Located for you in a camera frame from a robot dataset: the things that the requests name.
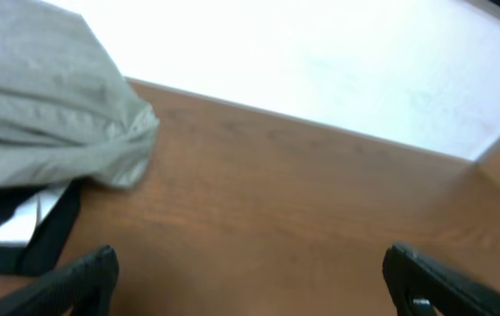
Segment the khaki green shorts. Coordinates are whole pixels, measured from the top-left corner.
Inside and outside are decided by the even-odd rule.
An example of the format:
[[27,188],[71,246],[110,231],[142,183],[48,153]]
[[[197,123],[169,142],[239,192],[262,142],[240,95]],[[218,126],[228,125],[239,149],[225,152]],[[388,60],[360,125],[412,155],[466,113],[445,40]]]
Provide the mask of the khaki green shorts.
[[158,127],[80,15],[0,0],[0,188],[81,177],[131,188]]

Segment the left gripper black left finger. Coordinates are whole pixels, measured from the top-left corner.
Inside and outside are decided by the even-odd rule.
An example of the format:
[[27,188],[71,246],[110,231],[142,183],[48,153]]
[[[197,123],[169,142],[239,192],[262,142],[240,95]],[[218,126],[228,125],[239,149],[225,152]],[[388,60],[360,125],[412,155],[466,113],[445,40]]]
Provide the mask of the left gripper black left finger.
[[0,316],[108,316],[118,275],[114,248],[100,247],[0,298]]

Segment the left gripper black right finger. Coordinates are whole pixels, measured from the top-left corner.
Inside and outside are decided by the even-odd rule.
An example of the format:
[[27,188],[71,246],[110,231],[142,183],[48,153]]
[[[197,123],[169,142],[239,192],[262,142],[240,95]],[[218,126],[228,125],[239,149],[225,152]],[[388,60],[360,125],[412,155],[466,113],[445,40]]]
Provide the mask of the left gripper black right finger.
[[500,292],[407,245],[387,249],[382,274],[400,316],[500,316]]

